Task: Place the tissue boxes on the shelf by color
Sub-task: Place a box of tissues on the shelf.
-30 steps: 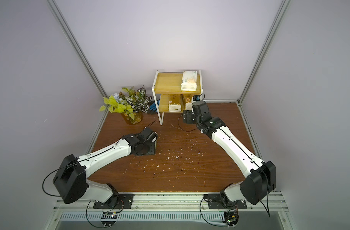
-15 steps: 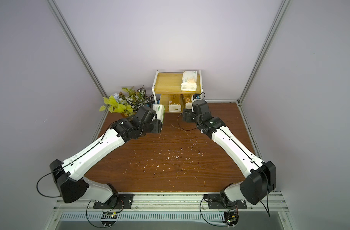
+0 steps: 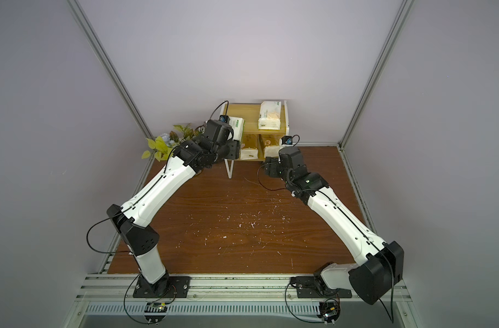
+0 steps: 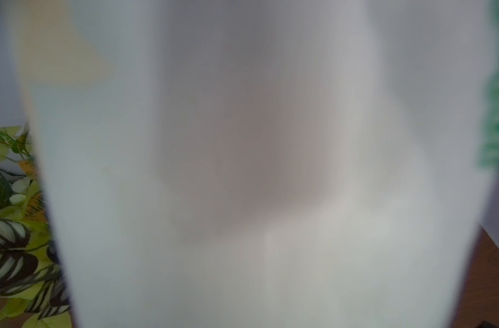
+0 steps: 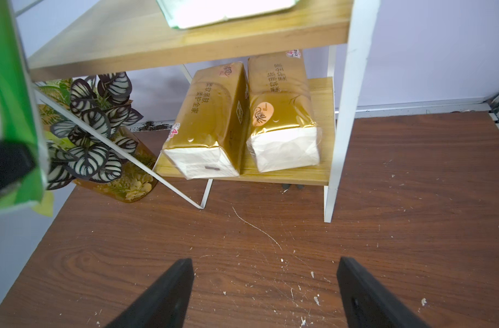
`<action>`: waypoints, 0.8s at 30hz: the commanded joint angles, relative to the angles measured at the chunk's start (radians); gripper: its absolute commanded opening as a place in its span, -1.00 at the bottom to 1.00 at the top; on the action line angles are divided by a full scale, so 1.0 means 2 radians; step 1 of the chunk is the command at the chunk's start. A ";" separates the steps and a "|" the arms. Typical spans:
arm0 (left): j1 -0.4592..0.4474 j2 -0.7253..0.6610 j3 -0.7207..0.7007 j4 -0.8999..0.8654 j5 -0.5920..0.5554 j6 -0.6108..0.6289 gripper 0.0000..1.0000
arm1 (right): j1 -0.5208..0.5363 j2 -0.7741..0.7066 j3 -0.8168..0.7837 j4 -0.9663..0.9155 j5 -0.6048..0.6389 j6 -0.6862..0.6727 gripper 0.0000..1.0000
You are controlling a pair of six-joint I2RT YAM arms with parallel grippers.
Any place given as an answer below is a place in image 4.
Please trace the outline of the white green tissue pack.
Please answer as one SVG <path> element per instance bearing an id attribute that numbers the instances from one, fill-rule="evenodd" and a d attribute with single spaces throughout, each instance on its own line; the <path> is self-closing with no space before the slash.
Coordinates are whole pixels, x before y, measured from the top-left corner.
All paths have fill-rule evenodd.
<path id="1" fill-rule="evenodd" d="M 80 327 L 447 327 L 490 1 L 5 1 Z"/>

